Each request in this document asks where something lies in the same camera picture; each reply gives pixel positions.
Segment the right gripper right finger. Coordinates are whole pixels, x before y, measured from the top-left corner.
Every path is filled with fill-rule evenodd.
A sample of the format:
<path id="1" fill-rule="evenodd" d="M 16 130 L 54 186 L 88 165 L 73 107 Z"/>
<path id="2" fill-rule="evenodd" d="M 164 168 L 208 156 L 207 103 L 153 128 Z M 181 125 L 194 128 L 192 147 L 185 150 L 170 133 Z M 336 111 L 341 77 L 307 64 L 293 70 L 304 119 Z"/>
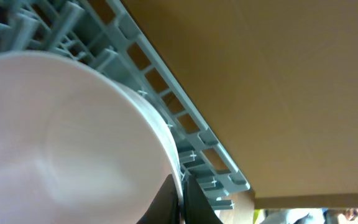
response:
<path id="1" fill-rule="evenodd" d="M 223 224 L 210 206 L 196 179 L 189 175 L 183 184 L 186 224 Z"/>

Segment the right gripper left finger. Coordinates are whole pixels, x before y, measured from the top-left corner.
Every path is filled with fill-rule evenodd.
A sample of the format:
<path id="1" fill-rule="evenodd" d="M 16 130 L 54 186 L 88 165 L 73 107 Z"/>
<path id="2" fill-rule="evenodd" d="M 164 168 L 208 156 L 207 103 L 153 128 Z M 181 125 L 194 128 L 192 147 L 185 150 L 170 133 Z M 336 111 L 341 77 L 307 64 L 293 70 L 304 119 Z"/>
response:
<path id="1" fill-rule="evenodd" d="M 169 174 L 137 224 L 179 224 L 180 206 L 175 182 Z"/>

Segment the pink bowl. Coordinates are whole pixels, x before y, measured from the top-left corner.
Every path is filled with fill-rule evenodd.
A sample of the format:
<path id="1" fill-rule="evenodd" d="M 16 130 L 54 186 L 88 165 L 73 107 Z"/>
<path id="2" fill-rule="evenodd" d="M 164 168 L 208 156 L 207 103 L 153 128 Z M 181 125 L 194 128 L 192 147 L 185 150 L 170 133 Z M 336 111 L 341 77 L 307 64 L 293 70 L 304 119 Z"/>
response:
<path id="1" fill-rule="evenodd" d="M 0 223 L 137 223 L 171 174 L 173 136 L 131 88 L 38 51 L 0 54 Z"/>

